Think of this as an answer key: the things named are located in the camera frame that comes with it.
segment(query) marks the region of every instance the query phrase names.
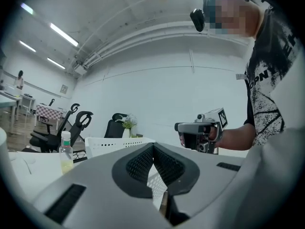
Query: white basket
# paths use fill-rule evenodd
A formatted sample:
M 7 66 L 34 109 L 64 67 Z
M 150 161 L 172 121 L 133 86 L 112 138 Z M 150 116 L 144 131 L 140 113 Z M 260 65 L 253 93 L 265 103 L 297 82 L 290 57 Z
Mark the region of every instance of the white basket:
M 135 145 L 154 143 L 155 141 L 146 137 L 138 138 L 85 138 L 85 146 L 87 158 L 96 157 L 111 153 L 123 148 Z M 147 186 L 152 189 L 152 201 L 157 209 L 160 208 L 162 197 L 167 190 L 167 186 L 163 183 L 157 169 L 153 165 L 148 175 Z

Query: fluorescent light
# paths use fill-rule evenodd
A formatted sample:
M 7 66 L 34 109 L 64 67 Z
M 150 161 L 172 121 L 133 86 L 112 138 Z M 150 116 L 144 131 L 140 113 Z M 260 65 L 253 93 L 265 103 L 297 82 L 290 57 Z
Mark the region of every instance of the fluorescent light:
M 65 69 L 65 67 L 63 67 L 62 65 L 60 65 L 59 63 L 56 63 L 55 61 L 53 61 L 52 59 L 48 58 L 49 61 L 51 61 L 53 64 Z
M 64 39 L 69 41 L 71 44 L 73 44 L 75 47 L 78 45 L 78 42 L 75 41 L 71 36 L 68 36 L 66 33 L 64 33 L 61 29 L 59 29 L 57 26 L 51 23 L 50 27 L 55 30 L 60 36 L 62 36 Z
M 32 50 L 33 52 L 36 52 L 35 49 L 31 48 L 29 45 L 25 44 L 24 42 L 20 41 L 20 43 L 21 43 L 23 46 L 27 47 L 28 49 Z
M 26 5 L 25 3 L 22 3 L 21 4 L 21 7 L 24 9 L 24 10 L 26 10 L 27 12 L 29 12 L 30 14 L 33 14 L 33 9 L 32 8 L 30 8 L 28 5 Z

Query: checkered tablecloth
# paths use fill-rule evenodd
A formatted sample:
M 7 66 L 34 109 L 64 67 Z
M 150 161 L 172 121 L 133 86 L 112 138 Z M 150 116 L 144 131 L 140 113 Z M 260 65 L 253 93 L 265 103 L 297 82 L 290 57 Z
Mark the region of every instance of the checkered tablecloth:
M 48 119 L 60 120 L 62 116 L 62 111 L 38 104 L 36 109 L 36 115 L 46 117 Z

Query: hand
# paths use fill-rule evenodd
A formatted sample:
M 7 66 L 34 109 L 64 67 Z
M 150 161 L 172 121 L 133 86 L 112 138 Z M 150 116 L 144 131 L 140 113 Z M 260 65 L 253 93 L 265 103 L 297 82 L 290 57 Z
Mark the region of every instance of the hand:
M 217 128 L 214 126 L 211 126 L 211 131 L 209 133 L 209 139 L 214 140 L 216 138 L 216 135 L 217 135 Z M 202 135 L 202 136 L 200 136 L 200 141 L 203 141 L 203 140 L 206 140 L 206 139 Z M 185 147 L 183 135 L 180 136 L 180 143 L 183 147 Z

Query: black t-shirt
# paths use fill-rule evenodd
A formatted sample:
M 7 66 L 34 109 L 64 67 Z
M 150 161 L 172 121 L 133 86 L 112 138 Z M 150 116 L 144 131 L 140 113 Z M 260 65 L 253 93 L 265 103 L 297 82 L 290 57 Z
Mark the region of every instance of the black t-shirt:
M 255 126 L 253 145 L 262 145 L 269 136 L 285 129 L 270 92 L 286 75 L 300 47 L 301 43 L 286 17 L 279 11 L 266 10 L 245 72 L 248 78 L 245 80 L 248 90 L 245 124 Z

